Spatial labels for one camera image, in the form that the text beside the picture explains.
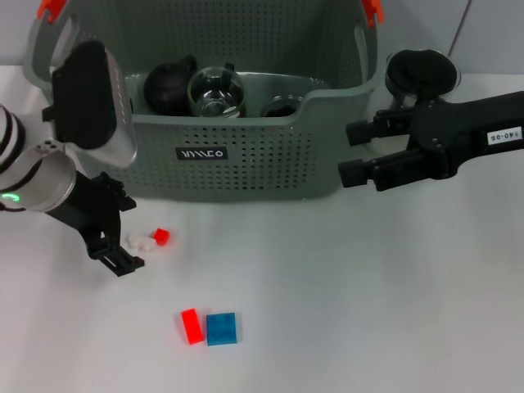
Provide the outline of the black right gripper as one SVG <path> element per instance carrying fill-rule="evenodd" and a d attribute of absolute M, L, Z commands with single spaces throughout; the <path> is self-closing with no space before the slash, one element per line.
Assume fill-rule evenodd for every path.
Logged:
<path fill-rule="evenodd" d="M 348 124 L 346 136 L 352 147 L 396 137 L 403 138 L 405 147 L 411 137 L 417 147 L 368 161 L 340 163 L 343 187 L 372 181 L 383 192 L 425 179 L 447 179 L 469 160 L 523 148 L 523 92 L 378 111 L 371 121 Z"/>

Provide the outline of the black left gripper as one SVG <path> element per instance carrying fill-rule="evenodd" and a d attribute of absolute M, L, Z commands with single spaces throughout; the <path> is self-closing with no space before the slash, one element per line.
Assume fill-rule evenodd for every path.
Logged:
<path fill-rule="evenodd" d="M 77 173 L 69 196 L 47 215 L 76 230 L 89 257 L 121 277 L 145 266 L 144 260 L 130 255 L 120 241 L 120 214 L 136 207 L 124 184 L 107 173 L 95 178 Z"/>

